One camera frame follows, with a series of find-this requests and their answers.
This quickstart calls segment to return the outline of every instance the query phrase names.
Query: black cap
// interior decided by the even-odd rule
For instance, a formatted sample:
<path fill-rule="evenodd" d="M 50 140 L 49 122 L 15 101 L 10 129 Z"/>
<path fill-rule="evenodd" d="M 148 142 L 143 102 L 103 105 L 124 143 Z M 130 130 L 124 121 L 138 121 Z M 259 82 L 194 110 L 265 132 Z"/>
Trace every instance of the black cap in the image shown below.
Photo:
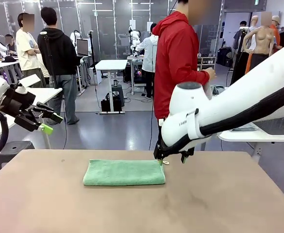
<path fill-rule="evenodd" d="M 5 57 L 5 60 L 3 60 L 2 62 L 7 63 L 7 62 L 15 62 L 15 61 L 16 59 L 14 59 L 12 56 L 7 56 Z"/>

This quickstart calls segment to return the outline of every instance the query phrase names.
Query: computer monitor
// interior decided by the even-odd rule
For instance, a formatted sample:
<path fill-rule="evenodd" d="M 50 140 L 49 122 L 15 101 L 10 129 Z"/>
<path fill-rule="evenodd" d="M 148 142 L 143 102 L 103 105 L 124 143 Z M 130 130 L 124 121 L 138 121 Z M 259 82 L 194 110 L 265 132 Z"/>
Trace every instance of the computer monitor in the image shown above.
<path fill-rule="evenodd" d="M 88 56 L 88 41 L 77 39 L 77 53 L 80 55 Z"/>

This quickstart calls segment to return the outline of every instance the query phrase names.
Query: black hair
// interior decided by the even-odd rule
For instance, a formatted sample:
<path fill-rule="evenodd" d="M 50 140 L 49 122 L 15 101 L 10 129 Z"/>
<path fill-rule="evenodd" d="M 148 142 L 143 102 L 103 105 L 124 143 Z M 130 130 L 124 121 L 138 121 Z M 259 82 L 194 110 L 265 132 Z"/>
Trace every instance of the black hair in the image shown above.
<path fill-rule="evenodd" d="M 153 24 L 150 26 L 150 31 L 151 31 L 151 32 L 152 32 L 153 28 L 156 27 L 156 25 L 157 25 L 156 23 L 153 23 Z"/>
<path fill-rule="evenodd" d="M 25 13 L 25 12 L 23 12 L 23 13 L 21 13 L 21 14 L 19 14 L 18 16 L 17 16 L 17 22 L 18 22 L 18 24 L 19 24 L 19 27 L 23 27 L 23 24 L 22 24 L 22 20 L 23 20 L 23 15 L 28 15 L 29 13 Z"/>
<path fill-rule="evenodd" d="M 41 9 L 40 16 L 48 26 L 55 25 L 56 21 L 58 20 L 56 11 L 51 7 L 44 7 Z"/>

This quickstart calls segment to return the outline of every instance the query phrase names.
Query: red jacket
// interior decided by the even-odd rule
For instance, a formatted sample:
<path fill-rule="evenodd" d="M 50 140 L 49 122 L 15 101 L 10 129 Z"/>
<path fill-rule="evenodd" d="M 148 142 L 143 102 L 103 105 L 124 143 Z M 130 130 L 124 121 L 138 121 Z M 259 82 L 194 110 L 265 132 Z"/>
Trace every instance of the red jacket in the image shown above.
<path fill-rule="evenodd" d="M 197 71 L 198 36 L 184 14 L 174 12 L 161 20 L 153 34 L 159 36 L 154 110 L 156 118 L 163 119 L 169 115 L 170 99 L 177 84 L 191 81 L 204 85 L 209 74 Z"/>

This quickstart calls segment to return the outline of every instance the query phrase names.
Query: gray stool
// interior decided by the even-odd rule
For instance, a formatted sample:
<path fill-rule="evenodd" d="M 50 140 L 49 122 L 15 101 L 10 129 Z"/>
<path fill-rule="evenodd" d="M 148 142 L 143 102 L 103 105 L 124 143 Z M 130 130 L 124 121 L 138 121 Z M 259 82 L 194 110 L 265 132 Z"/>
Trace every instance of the gray stool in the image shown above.
<path fill-rule="evenodd" d="M 124 107 L 124 97 L 123 97 L 123 91 L 122 91 L 122 85 L 112 85 L 112 92 L 118 92 L 120 101 L 121 101 L 121 107 Z"/>
<path fill-rule="evenodd" d="M 35 149 L 31 141 L 9 142 L 0 152 L 0 170 L 3 163 L 10 162 L 21 150 Z"/>

